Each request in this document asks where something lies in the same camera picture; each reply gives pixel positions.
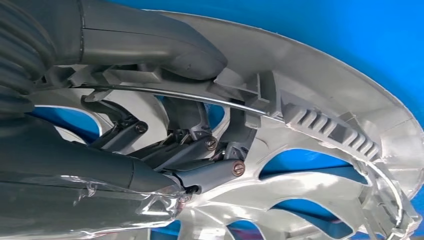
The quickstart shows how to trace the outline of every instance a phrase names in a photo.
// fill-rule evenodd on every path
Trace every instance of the bolt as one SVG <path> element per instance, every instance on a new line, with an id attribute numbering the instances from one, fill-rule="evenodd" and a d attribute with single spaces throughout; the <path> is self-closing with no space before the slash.
<path id="1" fill-rule="evenodd" d="M 245 173 L 246 166 L 242 161 L 235 161 L 232 165 L 232 174 L 236 177 L 240 177 Z"/>
<path id="2" fill-rule="evenodd" d="M 206 141 L 206 149 L 208 149 L 209 151 L 217 149 L 217 146 L 218 146 L 218 140 L 213 136 L 211 136 Z"/>
<path id="3" fill-rule="evenodd" d="M 145 134 L 149 129 L 149 125 L 144 121 L 140 121 L 135 125 L 135 131 L 139 134 Z"/>
<path id="4" fill-rule="evenodd" d="M 182 204 L 185 204 L 185 203 L 187 203 L 189 200 L 190 200 L 190 197 L 189 197 L 189 196 L 183 196 L 183 197 L 181 197 L 181 198 L 179 199 L 179 202 L 180 202 L 180 203 L 182 203 Z"/>

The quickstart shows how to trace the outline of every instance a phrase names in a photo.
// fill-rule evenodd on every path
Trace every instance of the screw head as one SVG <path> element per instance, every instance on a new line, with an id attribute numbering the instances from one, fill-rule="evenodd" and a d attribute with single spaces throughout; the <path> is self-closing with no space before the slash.
<path id="1" fill-rule="evenodd" d="M 236 177 L 240 177 L 245 173 L 246 166 L 245 163 L 242 161 L 235 161 L 232 164 L 232 174 Z"/>
<path id="2" fill-rule="evenodd" d="M 149 125 L 147 125 L 144 121 L 140 121 L 135 125 L 135 131 L 139 134 L 145 134 L 148 129 Z"/>
<path id="3" fill-rule="evenodd" d="M 180 202 L 180 203 L 182 203 L 182 204 L 185 204 L 185 203 L 187 203 L 190 199 L 191 199 L 191 197 L 190 197 L 190 196 L 183 196 L 183 197 L 181 197 L 181 198 L 179 199 L 179 202 Z"/>
<path id="4" fill-rule="evenodd" d="M 215 150 L 218 147 L 218 140 L 211 136 L 207 141 L 206 141 L 206 149 L 208 149 L 209 151 Z"/>

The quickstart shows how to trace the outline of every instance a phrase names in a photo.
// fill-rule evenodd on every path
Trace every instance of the clear plastic part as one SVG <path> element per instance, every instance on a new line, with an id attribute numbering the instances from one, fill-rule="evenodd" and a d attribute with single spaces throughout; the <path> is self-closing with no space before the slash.
<path id="1" fill-rule="evenodd" d="M 177 183 L 136 192 L 69 175 L 11 179 L 0 182 L 0 192 L 0 240 L 93 239 L 164 227 L 190 197 Z"/>

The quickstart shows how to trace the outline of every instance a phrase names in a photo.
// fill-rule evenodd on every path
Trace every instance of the gray plastic part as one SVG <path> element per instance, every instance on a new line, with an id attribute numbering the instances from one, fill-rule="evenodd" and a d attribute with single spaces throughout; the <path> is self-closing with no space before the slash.
<path id="1" fill-rule="evenodd" d="M 202 194 L 236 179 L 237 176 L 233 174 L 233 164 L 237 161 L 234 159 L 221 160 L 190 171 L 176 171 L 174 174 L 181 180 L 184 187 L 197 186 L 196 194 Z"/>
<path id="2" fill-rule="evenodd" d="M 162 100 L 168 114 L 168 130 L 188 130 L 196 141 L 212 135 L 203 102 L 165 96 Z"/>
<path id="3" fill-rule="evenodd" d="M 82 64 L 157 63 L 196 80 L 215 78 L 227 65 L 215 46 L 183 22 L 99 0 L 81 4 Z"/>
<path id="4" fill-rule="evenodd" d="M 175 184 L 136 158 L 69 143 L 50 123 L 37 118 L 3 121 L 0 133 L 3 172 L 78 176 L 125 189 L 133 186 L 131 190 L 137 192 L 154 192 Z M 134 179 L 143 180 L 134 183 Z"/>
<path id="5" fill-rule="evenodd" d="M 53 45 L 55 65 L 78 63 L 82 54 L 80 1 L 13 0 L 13 4 L 30 13 L 45 30 Z"/>

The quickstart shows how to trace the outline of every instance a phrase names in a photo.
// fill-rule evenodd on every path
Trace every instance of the metal rod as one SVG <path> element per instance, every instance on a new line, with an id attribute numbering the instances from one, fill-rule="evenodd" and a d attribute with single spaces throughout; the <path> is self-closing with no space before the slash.
<path id="1" fill-rule="evenodd" d="M 216 105 L 239 109 L 242 111 L 250 112 L 259 116 L 263 116 L 268 119 L 272 119 L 272 120 L 284 123 L 281 117 L 271 117 L 266 112 L 252 108 L 252 107 L 244 106 L 241 104 L 237 104 L 237 103 L 233 103 L 233 102 L 229 102 L 225 100 L 219 100 L 219 99 L 215 99 L 215 98 L 211 98 L 207 96 L 200 96 L 200 95 L 190 94 L 190 93 L 185 93 L 180 91 L 163 90 L 163 89 L 142 87 L 142 86 L 101 85 L 101 84 L 83 84 L 75 88 L 76 89 L 121 90 L 121 91 L 143 92 L 147 94 L 161 95 L 161 96 L 172 97 L 172 98 L 194 100 L 194 101 L 204 102 L 208 104 L 216 104 Z"/>

